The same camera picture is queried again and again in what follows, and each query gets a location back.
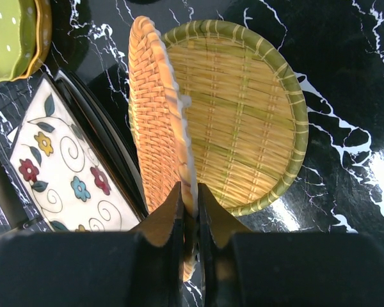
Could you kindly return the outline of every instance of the basket rim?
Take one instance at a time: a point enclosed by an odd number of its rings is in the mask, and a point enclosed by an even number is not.
[[[279,199],[297,177],[308,143],[307,106],[297,77],[283,56],[265,38],[246,27],[222,20],[194,20],[169,30],[162,36],[162,41],[169,51],[183,41],[211,36],[240,43],[265,62],[285,90],[294,118],[293,149],[284,174],[275,186],[258,200],[240,207],[227,208],[232,215],[243,216],[262,210]]]

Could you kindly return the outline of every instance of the woven basket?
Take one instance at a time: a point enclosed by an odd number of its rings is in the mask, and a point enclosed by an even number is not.
[[[160,206],[176,182],[189,216],[185,220],[184,280],[195,266],[198,184],[184,112],[161,34],[147,17],[137,17],[129,37],[131,127],[149,212]]]
[[[182,94],[199,182],[235,216],[278,199],[296,178],[308,118],[298,80],[263,37],[220,20],[162,38]]]

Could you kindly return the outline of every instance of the painted flower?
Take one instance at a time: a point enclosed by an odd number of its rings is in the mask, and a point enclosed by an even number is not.
[[[43,132],[40,131],[34,138],[38,143],[38,147],[46,154],[46,156],[49,157],[50,154],[54,152],[50,138],[45,136]]]
[[[85,229],[83,225],[78,225],[78,229],[76,229],[76,232],[90,232],[89,230]]]
[[[94,176],[94,183],[95,185],[102,189],[102,192],[104,192],[105,195],[109,195],[109,192],[111,190],[107,176],[105,176],[103,171],[100,171],[98,167],[90,168],[90,171],[92,175]]]
[[[74,176],[73,181],[71,181],[71,187],[74,190],[76,198],[79,198],[82,201],[87,201],[88,198],[91,198],[90,192],[86,190],[85,183],[78,179],[77,176]]]
[[[37,181],[37,175],[40,173],[38,168],[36,168],[30,159],[22,160],[20,159],[19,172],[23,175],[25,181]]]

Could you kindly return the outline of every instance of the polka dot bowl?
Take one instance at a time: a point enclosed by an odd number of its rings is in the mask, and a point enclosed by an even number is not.
[[[36,52],[27,70],[12,81],[27,79],[34,74],[43,65],[50,51],[52,31],[50,0],[35,0],[35,4],[37,10]]]
[[[0,82],[23,74],[36,49],[34,0],[0,0]]]

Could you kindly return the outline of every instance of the painted leaf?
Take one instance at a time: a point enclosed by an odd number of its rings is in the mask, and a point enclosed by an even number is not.
[[[52,226],[52,228],[54,229],[55,232],[67,232],[68,231],[67,227],[65,227],[60,222],[51,221],[50,225]]]
[[[46,132],[52,132],[55,128],[52,125],[49,125],[48,123],[40,122],[37,124],[41,129],[43,129]]]
[[[37,160],[38,164],[41,166],[42,159],[41,159],[40,151],[33,146],[30,146],[30,151],[33,154],[33,157]]]
[[[55,107],[54,107],[54,99],[52,98],[52,94],[50,94],[45,100],[44,110],[45,110],[46,116],[51,116],[54,113]]]
[[[48,183],[44,181],[36,181],[31,188],[36,190],[37,192],[44,192],[47,188]]]
[[[81,141],[84,141],[83,135],[81,134],[81,131],[78,129],[76,125],[72,124],[71,129],[77,138],[79,138]]]

